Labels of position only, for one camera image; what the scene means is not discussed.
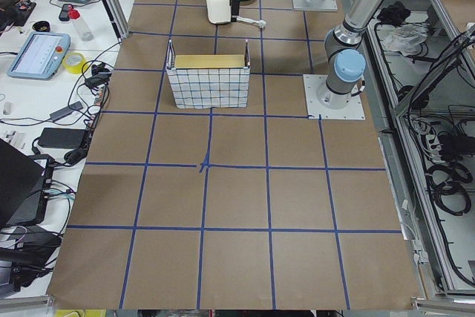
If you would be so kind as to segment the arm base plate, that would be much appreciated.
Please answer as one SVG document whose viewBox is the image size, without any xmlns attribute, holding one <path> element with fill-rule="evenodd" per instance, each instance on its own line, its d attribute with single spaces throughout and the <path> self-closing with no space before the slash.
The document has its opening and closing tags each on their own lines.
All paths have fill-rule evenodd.
<svg viewBox="0 0 475 317">
<path fill-rule="evenodd" d="M 336 12 L 338 5 L 336 0 L 292 0 L 294 10 Z"/>
<path fill-rule="evenodd" d="M 311 120 L 365 120 L 358 86 L 349 94 L 334 94 L 326 84 L 327 75 L 304 74 L 307 116 Z"/>
</svg>

